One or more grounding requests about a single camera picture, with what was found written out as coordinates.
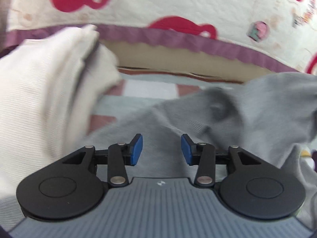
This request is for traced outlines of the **bear print quilt purple trim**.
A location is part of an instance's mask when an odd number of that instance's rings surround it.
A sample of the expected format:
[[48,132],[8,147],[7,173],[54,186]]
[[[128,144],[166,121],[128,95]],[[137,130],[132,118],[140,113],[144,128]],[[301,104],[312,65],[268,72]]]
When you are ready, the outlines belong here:
[[86,24],[103,40],[316,74],[316,0],[1,0],[5,47]]

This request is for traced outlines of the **grey sweater with black cat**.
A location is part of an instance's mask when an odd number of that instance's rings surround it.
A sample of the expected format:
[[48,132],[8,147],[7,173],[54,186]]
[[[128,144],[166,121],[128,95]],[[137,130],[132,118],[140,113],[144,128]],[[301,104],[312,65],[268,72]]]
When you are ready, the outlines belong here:
[[134,111],[116,123],[79,139],[73,146],[103,149],[141,133],[144,149],[129,177],[194,177],[186,165],[180,137],[219,149],[238,145],[294,174],[306,190],[298,219],[316,228],[316,173],[300,158],[316,139],[316,76],[280,73],[235,86],[201,92]]

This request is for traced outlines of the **folded white garment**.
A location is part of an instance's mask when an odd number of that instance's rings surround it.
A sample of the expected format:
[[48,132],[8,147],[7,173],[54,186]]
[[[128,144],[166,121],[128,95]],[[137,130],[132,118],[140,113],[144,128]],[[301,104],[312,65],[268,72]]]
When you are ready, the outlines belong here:
[[117,64],[94,25],[26,40],[1,59],[1,199],[74,147],[98,98],[120,81]]

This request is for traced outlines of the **checkered cartoon bed sheet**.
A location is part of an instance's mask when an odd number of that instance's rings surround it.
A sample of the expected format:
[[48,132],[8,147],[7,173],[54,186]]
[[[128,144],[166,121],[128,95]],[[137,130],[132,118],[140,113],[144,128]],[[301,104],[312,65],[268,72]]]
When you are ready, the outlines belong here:
[[[116,123],[134,111],[139,111],[161,102],[180,99],[216,85],[235,86],[241,84],[201,83],[197,85],[179,85],[169,82],[124,80],[120,86],[107,92],[98,102],[92,116],[92,132]],[[312,169],[312,160],[303,156],[303,153],[308,148],[309,144],[301,150],[300,158]]]

